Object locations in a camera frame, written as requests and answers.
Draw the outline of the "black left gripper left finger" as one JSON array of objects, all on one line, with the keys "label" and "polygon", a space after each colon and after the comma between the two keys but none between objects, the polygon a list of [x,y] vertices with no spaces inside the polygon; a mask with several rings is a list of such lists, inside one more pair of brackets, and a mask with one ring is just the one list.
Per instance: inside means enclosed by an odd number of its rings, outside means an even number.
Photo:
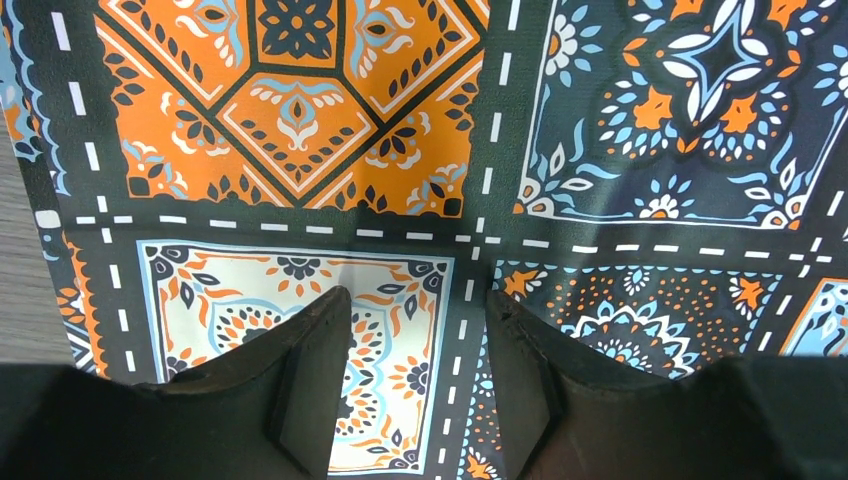
[{"label": "black left gripper left finger", "polygon": [[324,479],[352,300],[333,287],[233,350],[147,384],[133,473],[143,479]]}]

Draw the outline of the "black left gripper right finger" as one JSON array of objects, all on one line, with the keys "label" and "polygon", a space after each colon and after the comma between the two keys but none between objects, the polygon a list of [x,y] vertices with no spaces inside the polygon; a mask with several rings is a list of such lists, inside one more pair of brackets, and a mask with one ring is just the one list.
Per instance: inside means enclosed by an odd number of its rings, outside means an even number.
[{"label": "black left gripper right finger", "polygon": [[486,330],[510,479],[719,479],[717,428],[694,378],[615,361],[490,291]]}]

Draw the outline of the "colourful patterned placemat cloth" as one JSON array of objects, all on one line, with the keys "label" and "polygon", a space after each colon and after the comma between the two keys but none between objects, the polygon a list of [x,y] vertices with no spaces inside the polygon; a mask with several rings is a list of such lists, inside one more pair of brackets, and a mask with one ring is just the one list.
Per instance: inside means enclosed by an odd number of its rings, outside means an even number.
[{"label": "colourful patterned placemat cloth", "polygon": [[164,383],[335,286],[333,479],[504,479],[488,291],[678,380],[847,354],[843,1],[5,1],[76,368]]}]

